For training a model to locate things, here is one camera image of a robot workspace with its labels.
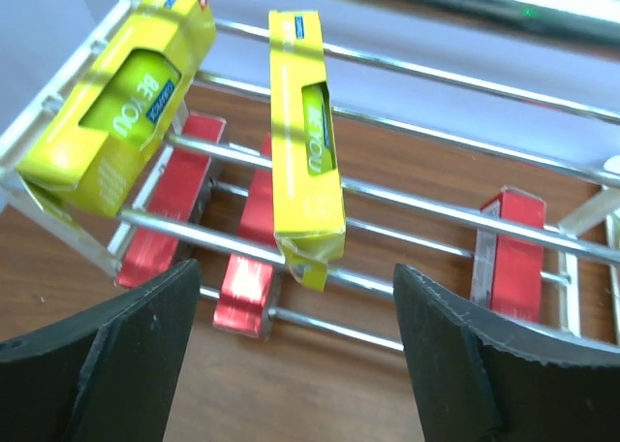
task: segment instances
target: red object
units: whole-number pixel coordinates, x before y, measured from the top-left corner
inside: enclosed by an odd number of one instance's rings
[[[271,137],[264,140],[261,154],[271,156]],[[240,237],[276,246],[273,237],[273,185],[271,172],[256,170],[241,215]],[[278,293],[275,268],[244,256],[232,255],[213,314],[213,326],[258,338],[269,334],[268,308]]]
[[[546,110],[561,111],[559,108],[555,108],[553,106],[548,106],[548,105],[541,105],[540,103],[535,103],[533,101],[526,101],[525,104],[526,105],[531,105],[531,106],[536,106],[537,108],[545,108]]]
[[[515,188],[503,188],[482,214],[542,229],[543,200]],[[491,310],[538,322],[544,250],[534,243],[478,231],[471,300]]]
[[[183,135],[219,142],[226,121],[190,115]],[[181,222],[199,222],[205,179],[213,160],[206,155],[175,149],[153,190],[146,210]],[[133,289],[172,266],[189,247],[178,239],[138,227],[116,276],[116,283]]]
[[[201,9],[204,11],[204,8],[206,8],[206,0],[198,0],[198,4],[201,5]]]

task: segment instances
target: black rubber pad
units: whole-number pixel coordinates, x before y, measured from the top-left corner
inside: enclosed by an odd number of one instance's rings
[[[200,286],[187,261],[0,343],[0,440],[161,441]]]
[[[531,331],[409,266],[393,285],[427,442],[620,440],[620,354]]]

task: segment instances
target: white wall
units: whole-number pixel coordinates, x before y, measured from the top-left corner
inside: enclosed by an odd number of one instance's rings
[[[7,129],[93,27],[84,0],[2,0],[0,131]]]
[[[5,0],[0,17],[0,130],[101,19],[114,0]],[[210,0],[216,16],[266,27],[271,9],[318,9],[325,40],[459,74],[620,109],[620,64],[336,0]],[[22,14],[19,23],[8,14]],[[204,68],[268,86],[264,44],[222,34]],[[334,102],[465,137],[581,163],[620,152],[616,127],[330,59]]]

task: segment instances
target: brown wood grain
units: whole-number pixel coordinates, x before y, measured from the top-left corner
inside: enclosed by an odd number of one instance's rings
[[[269,130],[267,104],[194,89],[188,104],[228,120],[231,141],[258,148]],[[555,223],[594,194],[593,185],[533,167],[407,138],[354,122],[335,121],[343,174],[457,205],[479,207],[503,185],[548,203]],[[222,180],[248,186],[250,169],[226,165]],[[233,234],[243,200],[214,192],[204,226]],[[394,206],[346,197],[348,215],[473,249],[475,232]],[[104,239],[113,224],[81,218]],[[32,331],[119,293],[79,254],[12,209],[0,217],[0,339]],[[601,228],[588,238],[604,242]],[[218,288],[227,258],[196,250],[204,285]],[[409,263],[461,295],[470,288],[468,260],[427,248],[347,234],[339,266],[391,278]],[[547,253],[547,269],[555,256]],[[580,263],[584,334],[612,340],[606,267]],[[544,320],[557,321],[553,287],[543,287]],[[281,304],[365,331],[398,337],[393,305],[328,286],[323,294],[285,282]],[[213,304],[201,302],[178,384],[169,441],[421,441],[419,420],[402,357],[338,337],[276,324],[268,342],[211,327]]]

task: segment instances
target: metal rack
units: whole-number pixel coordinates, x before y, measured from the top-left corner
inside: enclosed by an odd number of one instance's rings
[[[145,205],[175,147],[207,154],[223,162],[250,166],[258,169],[270,169],[270,161],[254,150],[243,148],[234,143],[217,144],[179,135],[189,114],[184,104],[182,104],[177,111],[172,130],[164,144],[164,151],[160,155],[159,161],[154,166],[153,171],[140,188],[131,206],[126,206],[119,211],[117,219],[120,221],[120,225],[108,246],[102,245],[84,230],[65,224],[59,219],[50,217],[41,211],[35,201],[32,200],[26,192],[19,176],[16,174],[16,163],[19,162],[20,158],[39,136],[39,133],[45,129],[53,116],[58,112],[63,104],[64,98],[66,98],[71,91],[73,85],[75,85],[76,81],[83,75],[96,58],[97,54],[101,52],[102,47],[111,39],[121,23],[127,18],[131,11],[135,9],[139,2],[140,0],[118,0],[118,3],[112,8],[103,21],[93,30],[65,65],[63,65],[28,107],[19,115],[5,134],[0,137],[0,190],[6,194],[6,198],[10,205],[63,240],[76,251],[82,253],[90,262],[97,265],[111,277],[114,277],[119,271],[124,254],[134,234],[134,229],[138,226],[177,237],[178,239],[203,248],[227,254],[240,254],[266,263],[271,263],[279,269],[284,269],[285,264],[283,256],[273,248],[146,212]],[[268,32],[263,28],[228,20],[217,20],[217,26],[221,31],[233,32],[236,35],[247,36],[262,41],[268,40]],[[375,55],[370,52],[361,52],[336,45],[325,45],[325,54],[337,56],[351,62],[447,82],[463,88],[475,89],[491,95],[502,96],[517,101],[551,106],[566,113],[613,123],[620,122],[620,113],[617,111],[603,110],[594,106],[575,103],[561,98],[554,98],[535,92],[512,88],[507,85],[438,71],[409,62]],[[269,100],[269,90],[267,88],[247,84],[234,79],[225,79],[214,73],[199,72],[195,77],[195,85],[206,88],[216,88],[263,101]],[[591,200],[584,202],[583,205],[558,221],[557,224],[546,226],[544,230],[537,230],[525,225],[483,215],[477,209],[448,205],[422,196],[403,193],[352,178],[343,178],[342,181],[343,190],[348,193],[388,205],[403,206],[413,211],[431,214],[443,218],[446,221],[471,228],[485,230],[499,235],[510,235],[557,251],[559,271],[542,272],[541,276],[545,282],[557,288],[560,308],[560,330],[550,330],[535,324],[521,324],[539,331],[540,333],[553,334],[562,339],[581,340],[579,339],[581,335],[581,325],[579,313],[578,260],[579,258],[584,258],[604,263],[611,267],[612,272],[615,272],[615,266],[620,264],[620,250],[613,246],[605,246],[585,241],[579,237],[593,226],[604,222],[607,216],[620,206],[620,174],[601,169],[584,168],[548,156],[507,149],[492,143],[464,139],[446,132],[404,123],[389,117],[380,117],[364,113],[363,111],[352,110],[345,105],[334,105],[332,110],[333,114],[336,116],[380,126],[392,133],[406,134],[512,159],[521,163],[528,163],[555,171],[556,173],[569,175],[604,186],[599,194]],[[214,181],[212,182],[212,186],[217,191],[233,193],[239,197],[247,196],[246,189],[235,187],[225,182]],[[369,231],[384,237],[398,238],[412,244],[425,246],[429,249],[437,249],[451,253],[455,256],[464,258],[473,257],[473,253],[467,249],[449,246],[434,240],[417,237],[416,235],[405,234],[388,227],[382,227],[356,219],[349,219],[347,222],[350,227]],[[334,267],[331,269],[329,273],[329,282],[340,284],[383,300],[390,300],[392,296],[391,281],[374,278],[370,275],[352,272],[342,268]],[[216,289],[207,286],[202,287],[201,294],[206,299],[212,300],[217,300],[219,296]],[[614,296],[613,306],[616,335],[620,336],[620,299],[618,299],[618,296]],[[396,352],[402,351],[402,345],[398,341],[379,337],[365,331],[353,330],[346,326],[332,324],[280,307],[272,307],[269,309],[268,313],[273,319],[295,323],[312,329],[338,333]],[[581,343],[594,347],[603,346],[595,341],[586,339],[581,340]]]

